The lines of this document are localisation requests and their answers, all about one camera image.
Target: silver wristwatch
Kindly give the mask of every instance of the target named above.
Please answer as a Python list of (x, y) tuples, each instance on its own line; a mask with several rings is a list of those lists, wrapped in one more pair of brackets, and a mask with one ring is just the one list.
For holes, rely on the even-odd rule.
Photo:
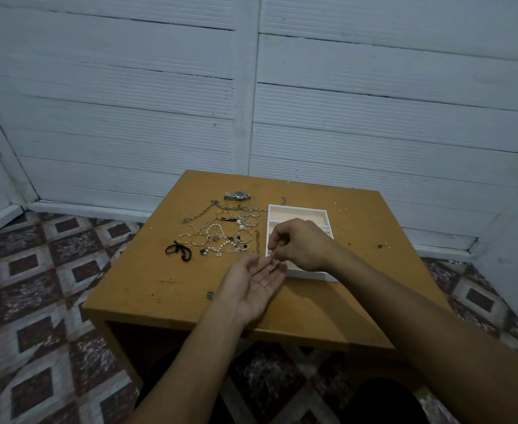
[(242, 191), (237, 191), (237, 192), (233, 192), (233, 193), (224, 193), (224, 199), (227, 199), (228, 201), (244, 201), (246, 199), (250, 199), (251, 196), (249, 196), (249, 194), (245, 193), (245, 192), (242, 192)]

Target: floor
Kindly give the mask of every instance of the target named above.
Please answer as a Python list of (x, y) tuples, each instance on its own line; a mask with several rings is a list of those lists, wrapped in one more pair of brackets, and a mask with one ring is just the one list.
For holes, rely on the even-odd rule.
[[(122, 422), (137, 391), (81, 304), (141, 223), (25, 213), (0, 230), (0, 423)], [(472, 266), (424, 259), (453, 310), (518, 349), (518, 318)], [(344, 358), (242, 342), (220, 391), (226, 422), (333, 423)], [(431, 395), (432, 423), (456, 422)]]

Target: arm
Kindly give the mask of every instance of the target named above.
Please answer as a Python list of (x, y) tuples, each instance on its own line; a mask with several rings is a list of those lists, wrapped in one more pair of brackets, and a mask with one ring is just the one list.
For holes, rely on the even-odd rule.
[(468, 423), (518, 422), (518, 353), (342, 248), (311, 221), (276, 226), (271, 256), (337, 278), (423, 376)]
[(284, 281), (286, 266), (271, 261), (248, 255), (231, 266), (174, 362), (128, 424), (208, 421), (242, 330), (261, 316)]

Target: person's right hand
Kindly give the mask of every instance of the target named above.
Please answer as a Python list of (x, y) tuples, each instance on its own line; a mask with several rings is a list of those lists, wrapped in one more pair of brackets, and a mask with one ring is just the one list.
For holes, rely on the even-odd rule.
[(339, 247), (313, 221), (302, 219), (277, 224), (268, 244), (274, 259), (291, 261), (305, 271), (326, 271)]

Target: tabletop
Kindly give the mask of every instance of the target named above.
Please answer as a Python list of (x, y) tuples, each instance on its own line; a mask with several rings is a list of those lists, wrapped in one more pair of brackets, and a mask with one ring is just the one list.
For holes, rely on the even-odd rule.
[[(251, 199), (225, 201), (225, 192), (244, 191)], [(210, 201), (234, 207), (267, 209), (269, 204), (326, 210), (334, 239), (398, 282), (450, 309), (424, 264), (379, 192), (231, 174), (186, 171), (147, 220), (127, 249), (84, 303), (108, 319), (156, 327), (190, 330), (209, 304), (229, 266), (241, 256), (215, 253), (202, 256), (202, 247), (188, 245), (192, 259), (165, 255), (179, 235), (192, 233), (182, 220), (201, 213)], [(199, 229), (220, 209), (213, 207), (192, 223)], [(242, 211), (233, 211), (242, 215)], [(265, 254), (267, 213), (251, 228), (258, 229)], [(227, 235), (237, 230), (220, 221)], [(256, 253), (255, 238), (249, 242)], [(339, 283), (287, 278), (252, 336), (319, 348), (347, 349), (351, 345), (392, 348), (389, 340), (359, 303)]]

